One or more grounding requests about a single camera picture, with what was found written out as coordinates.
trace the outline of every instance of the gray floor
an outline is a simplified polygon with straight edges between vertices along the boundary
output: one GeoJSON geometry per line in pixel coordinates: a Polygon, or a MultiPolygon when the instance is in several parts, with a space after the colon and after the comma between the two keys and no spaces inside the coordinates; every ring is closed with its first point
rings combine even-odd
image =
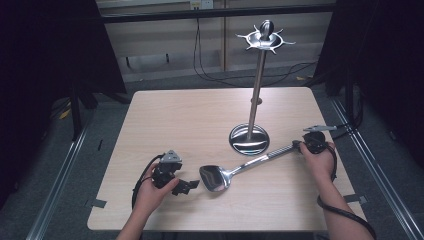
{"type": "MultiPolygon", "coordinates": [[[[283,74],[287,71],[287,67],[268,69],[265,75],[283,74]]],[[[281,80],[281,76],[265,78],[264,84],[277,82],[272,87],[301,86],[306,80],[298,80],[296,77],[307,78],[313,74],[313,71],[314,65],[284,80],[281,80]]],[[[229,84],[251,87],[254,74],[252,70],[210,74],[214,78],[250,76],[225,80],[226,84],[216,80],[206,81],[196,75],[131,81],[126,83],[127,97],[131,98],[132,94],[139,90],[233,87],[229,84]]],[[[327,124],[340,124],[340,118],[331,104],[331,99],[326,96],[324,86],[314,86],[312,90],[327,124]]],[[[86,137],[70,169],[69,177],[48,227],[42,234],[43,239],[114,239],[117,235],[117,232],[91,231],[87,228],[86,223],[91,210],[87,202],[96,197],[128,106],[102,95],[96,97],[99,100],[96,110],[83,109],[83,119],[87,120],[90,117],[92,119],[86,123],[88,126],[86,137]]],[[[413,161],[402,142],[391,138],[390,129],[366,103],[364,121],[359,131],[414,220],[422,228],[424,226],[424,209],[421,204],[424,201],[424,170],[413,161]]],[[[53,119],[47,138],[34,159],[32,171],[21,182],[20,190],[9,197],[0,212],[0,239],[26,238],[62,167],[71,145],[71,138],[71,118],[53,119]]],[[[362,207],[369,222],[374,226],[378,239],[410,239],[350,137],[340,138],[336,141],[336,145],[355,191],[366,196],[368,200],[362,207]]],[[[162,235],[146,233],[144,235],[144,239],[161,239],[162,237],[165,239],[173,237],[177,239],[265,239],[266,234],[180,233],[174,235],[167,233],[162,235]]],[[[268,237],[269,239],[314,239],[312,233],[287,233],[268,237]]]]}

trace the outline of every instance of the wooden table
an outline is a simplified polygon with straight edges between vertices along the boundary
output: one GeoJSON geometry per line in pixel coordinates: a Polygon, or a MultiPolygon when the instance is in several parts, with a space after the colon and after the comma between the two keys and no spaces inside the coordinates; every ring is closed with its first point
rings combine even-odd
{"type": "MultiPolygon", "coordinates": [[[[182,159],[177,177],[200,180],[199,167],[232,169],[255,157],[235,152],[230,131],[249,120],[252,89],[141,91],[134,95],[92,209],[92,230],[120,230],[131,212],[132,189],[148,162],[174,150],[182,159]]],[[[262,88],[255,123],[270,136],[267,152],[302,140],[303,128],[325,125],[308,88],[262,88]]],[[[342,195],[353,188],[339,158],[342,195]]],[[[155,231],[319,231],[326,230],[317,191],[303,156],[291,152],[235,176],[231,187],[212,193],[202,182],[188,195],[169,194],[145,230],[155,231]]],[[[364,217],[359,203],[351,203],[364,217]]]]}

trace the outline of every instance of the hand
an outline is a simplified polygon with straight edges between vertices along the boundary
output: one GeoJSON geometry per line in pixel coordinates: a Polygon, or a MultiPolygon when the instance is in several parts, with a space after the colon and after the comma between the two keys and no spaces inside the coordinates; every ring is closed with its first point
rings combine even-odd
{"type": "Polygon", "coordinates": [[[137,194],[137,201],[134,204],[135,212],[142,212],[147,215],[150,215],[156,208],[159,207],[163,198],[167,193],[171,192],[172,189],[177,186],[179,179],[174,178],[163,188],[158,189],[153,185],[152,172],[158,164],[152,164],[149,169],[147,169],[144,176],[144,182],[141,184],[140,189],[137,194]]]}
{"type": "MultiPolygon", "coordinates": [[[[329,142],[328,145],[333,149],[336,147],[332,142],[329,142]]],[[[303,156],[305,156],[309,171],[316,180],[322,178],[331,180],[331,174],[334,168],[334,159],[328,149],[325,149],[319,154],[313,154],[302,142],[300,143],[300,151],[303,156]]]]}

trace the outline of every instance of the ladle handle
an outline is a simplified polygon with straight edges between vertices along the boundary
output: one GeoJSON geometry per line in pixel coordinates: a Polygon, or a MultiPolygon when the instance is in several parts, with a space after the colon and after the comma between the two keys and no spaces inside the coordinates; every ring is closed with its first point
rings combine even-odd
{"type": "Polygon", "coordinates": [[[253,159],[253,160],[251,160],[251,161],[249,161],[249,162],[247,162],[247,163],[245,163],[243,165],[240,165],[240,166],[234,168],[231,171],[231,175],[234,176],[236,174],[239,174],[241,172],[246,171],[247,169],[256,167],[256,166],[258,166],[258,165],[260,165],[260,164],[262,164],[264,162],[267,162],[268,160],[274,159],[274,158],[279,157],[279,156],[281,156],[281,155],[283,155],[285,153],[288,153],[288,152],[291,152],[291,151],[293,151],[295,149],[298,149],[299,148],[299,143],[300,143],[299,141],[293,141],[293,144],[291,144],[291,145],[289,145],[287,147],[283,147],[283,148],[277,149],[275,151],[272,151],[270,153],[267,153],[266,155],[263,155],[263,156],[260,156],[258,158],[255,158],[255,159],[253,159]]]}

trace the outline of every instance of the ladle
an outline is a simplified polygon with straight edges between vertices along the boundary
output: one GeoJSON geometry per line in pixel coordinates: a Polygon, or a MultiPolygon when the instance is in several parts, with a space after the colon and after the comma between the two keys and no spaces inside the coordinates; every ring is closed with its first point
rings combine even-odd
{"type": "Polygon", "coordinates": [[[225,170],[223,167],[216,165],[202,166],[199,169],[200,176],[206,188],[211,192],[219,192],[230,187],[231,178],[247,169],[256,167],[264,162],[273,158],[279,157],[282,154],[291,152],[299,148],[300,141],[293,141],[291,145],[277,149],[273,152],[267,153],[261,157],[255,158],[243,165],[240,165],[233,170],[225,170]]]}

